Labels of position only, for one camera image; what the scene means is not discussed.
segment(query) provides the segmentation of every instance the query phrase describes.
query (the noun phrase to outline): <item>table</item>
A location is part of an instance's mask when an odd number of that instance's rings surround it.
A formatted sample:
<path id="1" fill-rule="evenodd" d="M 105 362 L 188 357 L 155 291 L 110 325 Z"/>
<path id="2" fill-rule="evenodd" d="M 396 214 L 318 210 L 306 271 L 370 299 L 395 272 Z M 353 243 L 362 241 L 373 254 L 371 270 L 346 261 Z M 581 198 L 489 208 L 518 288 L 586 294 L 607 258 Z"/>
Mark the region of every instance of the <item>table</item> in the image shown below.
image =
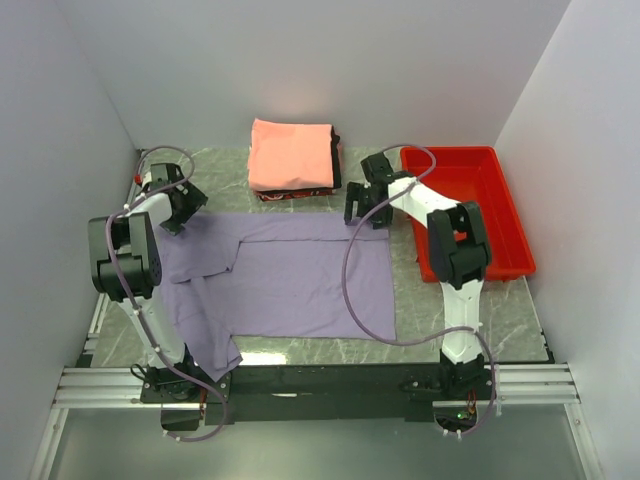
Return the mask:
<path id="1" fill-rule="evenodd" d="M 376 149 L 345 148 L 343 175 L 363 181 L 359 161 Z M 343 212 L 346 188 L 327 197 L 309 197 L 263 203 L 247 186 L 248 148 L 206 148 L 195 151 L 196 172 L 191 181 L 209 196 L 205 212 Z M 397 152 L 389 154 L 399 168 Z M 150 155 L 151 162 L 188 162 L 177 152 Z M 444 327 L 442 292 L 438 284 L 424 283 L 416 262 L 411 224 L 405 215 L 394 215 L 390 229 L 394 275 L 396 332 L 408 340 L 438 332 Z M 549 360 L 544 336 L 525 278 L 510 282 L 486 282 L 480 298 L 481 332 L 501 362 Z M 103 310 L 92 367 L 125 367 L 143 360 L 142 343 L 133 325 L 109 302 Z M 244 365 L 315 365 L 435 362 L 441 341 L 414 347 L 393 347 L 373 340 L 235 337 Z"/>

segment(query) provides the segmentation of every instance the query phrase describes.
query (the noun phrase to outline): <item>purple fabric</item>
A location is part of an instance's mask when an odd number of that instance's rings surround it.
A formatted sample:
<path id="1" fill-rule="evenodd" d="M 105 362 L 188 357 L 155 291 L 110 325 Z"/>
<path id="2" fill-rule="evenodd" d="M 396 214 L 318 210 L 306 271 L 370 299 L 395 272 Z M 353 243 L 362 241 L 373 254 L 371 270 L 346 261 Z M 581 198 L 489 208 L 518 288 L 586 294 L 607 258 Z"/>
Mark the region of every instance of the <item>purple fabric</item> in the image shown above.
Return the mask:
<path id="1" fill-rule="evenodd" d="M 178 236 L 159 230 L 164 303 L 203 370 L 238 365 L 231 335 L 369 338 L 340 285 L 353 230 L 333 213 L 196 214 Z M 347 274 L 364 323 L 395 339 L 387 230 L 361 230 Z"/>

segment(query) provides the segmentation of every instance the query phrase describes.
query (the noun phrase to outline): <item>red plastic tray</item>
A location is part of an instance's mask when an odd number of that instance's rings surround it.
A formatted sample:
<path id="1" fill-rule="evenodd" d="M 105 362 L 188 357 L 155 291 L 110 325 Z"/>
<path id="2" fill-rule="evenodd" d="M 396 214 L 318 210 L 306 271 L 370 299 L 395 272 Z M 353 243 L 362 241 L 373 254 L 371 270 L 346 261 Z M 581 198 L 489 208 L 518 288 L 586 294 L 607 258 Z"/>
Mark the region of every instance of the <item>red plastic tray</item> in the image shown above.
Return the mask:
<path id="1" fill-rule="evenodd" d="M 429 147 L 438 160 L 422 183 L 460 202 L 476 201 L 482 210 L 493 261 L 487 280 L 513 280 L 536 271 L 527 237 L 511 199 L 496 152 L 491 147 Z M 431 159 L 417 148 L 400 151 L 405 170 L 420 175 Z M 420 272 L 425 282 L 438 281 L 429 267 L 427 229 L 411 219 Z"/>

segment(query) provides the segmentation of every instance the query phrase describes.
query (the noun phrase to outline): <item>floor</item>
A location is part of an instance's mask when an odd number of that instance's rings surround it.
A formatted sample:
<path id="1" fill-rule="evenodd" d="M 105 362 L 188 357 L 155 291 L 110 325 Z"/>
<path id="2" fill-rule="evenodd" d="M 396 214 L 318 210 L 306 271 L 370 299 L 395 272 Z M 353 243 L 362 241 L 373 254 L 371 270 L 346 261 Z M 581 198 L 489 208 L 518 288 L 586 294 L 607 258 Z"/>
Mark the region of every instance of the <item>floor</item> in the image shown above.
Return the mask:
<path id="1" fill-rule="evenodd" d="M 241 423 L 176 444 L 157 411 L 70 413 L 50 479 L 562 479 L 584 473 L 562 406 L 505 407 L 461 443 L 401 420 Z"/>
<path id="2" fill-rule="evenodd" d="M 359 161 L 370 153 L 366 148 L 346 148 L 344 180 L 362 181 Z M 192 182 L 209 196 L 209 212 L 340 212 L 345 189 L 329 197 L 311 197 L 278 202 L 260 202 L 247 187 L 248 148 L 203 149 L 195 153 L 196 172 Z M 186 159 L 172 151 L 152 154 L 152 161 Z M 398 165 L 397 156 L 391 157 Z M 422 282 L 413 232 L 402 214 L 391 227 L 396 331 L 399 339 L 435 333 L 443 328 L 442 293 L 437 284 Z M 548 359 L 540 324 L 524 278 L 511 282 L 487 282 L 480 301 L 481 329 L 495 357 L 500 361 L 545 361 Z M 374 341 L 350 339 L 303 339 L 236 337 L 244 364 L 349 364 L 429 362 L 438 360 L 439 343 L 410 348 L 391 347 Z M 115 304 L 102 319 L 93 367 L 129 366 L 143 359 L 142 344 L 133 326 Z"/>

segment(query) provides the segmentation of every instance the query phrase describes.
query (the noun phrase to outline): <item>pink towel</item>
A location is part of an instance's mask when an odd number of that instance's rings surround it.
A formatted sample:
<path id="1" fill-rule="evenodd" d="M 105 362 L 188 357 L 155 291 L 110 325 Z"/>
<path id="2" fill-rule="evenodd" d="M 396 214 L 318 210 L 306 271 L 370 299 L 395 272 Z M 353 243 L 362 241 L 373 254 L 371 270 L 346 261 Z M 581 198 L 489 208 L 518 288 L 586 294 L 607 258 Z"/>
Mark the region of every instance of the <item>pink towel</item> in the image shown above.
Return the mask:
<path id="1" fill-rule="evenodd" d="M 257 192 L 332 188 L 331 128 L 256 118 L 247 165 L 249 188 Z"/>

